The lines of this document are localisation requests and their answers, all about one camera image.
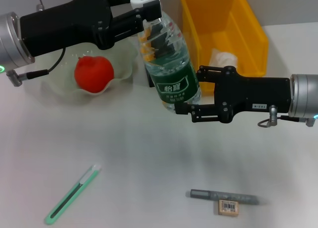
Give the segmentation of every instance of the yellow plastic bin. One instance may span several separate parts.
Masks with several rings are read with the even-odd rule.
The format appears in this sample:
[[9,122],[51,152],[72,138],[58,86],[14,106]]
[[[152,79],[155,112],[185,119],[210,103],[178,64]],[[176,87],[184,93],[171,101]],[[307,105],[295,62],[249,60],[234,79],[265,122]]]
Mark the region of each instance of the yellow plastic bin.
[[[242,76],[264,76],[268,40],[246,0],[181,0],[183,35],[198,70],[208,66],[212,49],[238,57]],[[202,82],[203,95],[211,95],[214,84]]]

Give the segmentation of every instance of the green bottle label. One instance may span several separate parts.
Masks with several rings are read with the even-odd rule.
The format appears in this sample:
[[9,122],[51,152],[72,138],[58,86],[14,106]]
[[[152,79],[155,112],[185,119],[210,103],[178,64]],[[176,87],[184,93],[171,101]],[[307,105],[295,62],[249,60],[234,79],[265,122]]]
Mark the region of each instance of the green bottle label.
[[191,99],[199,88],[199,82],[190,61],[184,68],[174,74],[167,76],[151,75],[151,78],[161,100],[169,104]]

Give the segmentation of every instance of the white bowl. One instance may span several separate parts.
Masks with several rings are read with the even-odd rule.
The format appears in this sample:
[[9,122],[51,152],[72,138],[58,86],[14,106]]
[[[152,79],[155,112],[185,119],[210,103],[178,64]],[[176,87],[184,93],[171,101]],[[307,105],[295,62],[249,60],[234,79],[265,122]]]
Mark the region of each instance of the white bowl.
[[[62,50],[48,53],[36,58],[34,71],[48,69],[60,57]],[[42,83],[48,86],[53,93],[61,97],[76,97],[80,95],[100,95],[110,86],[123,79],[127,79],[133,72],[133,62],[138,53],[129,39],[117,42],[108,50],[99,50],[96,45],[82,43],[66,48],[65,55],[60,64],[47,76],[43,77]],[[79,57],[102,56],[107,58],[113,68],[115,79],[110,81],[105,89],[99,93],[91,93],[81,89],[74,78],[74,71]]]

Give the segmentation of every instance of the barcode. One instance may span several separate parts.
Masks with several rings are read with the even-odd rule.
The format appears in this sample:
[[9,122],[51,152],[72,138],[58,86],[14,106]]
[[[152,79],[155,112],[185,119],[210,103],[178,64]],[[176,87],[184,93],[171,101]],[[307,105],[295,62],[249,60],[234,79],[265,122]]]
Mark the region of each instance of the barcode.
[[236,212],[236,203],[230,201],[222,201],[222,211],[224,212]]

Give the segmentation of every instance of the marker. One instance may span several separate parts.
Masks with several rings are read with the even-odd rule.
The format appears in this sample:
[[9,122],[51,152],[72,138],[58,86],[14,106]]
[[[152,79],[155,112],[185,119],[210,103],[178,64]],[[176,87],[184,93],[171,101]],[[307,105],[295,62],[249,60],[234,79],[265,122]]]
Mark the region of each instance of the marker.
[[241,204],[259,205],[258,197],[252,196],[252,195],[245,195],[245,194],[192,189],[190,193],[190,197],[204,199],[204,200],[212,200],[212,201],[225,200],[225,201],[238,202]]
[[56,207],[45,218],[45,223],[52,225],[66,208],[79,196],[79,194],[88,186],[88,184],[98,175],[101,170],[99,164],[95,164],[83,175],[77,184],[65,195],[65,197],[56,205]]

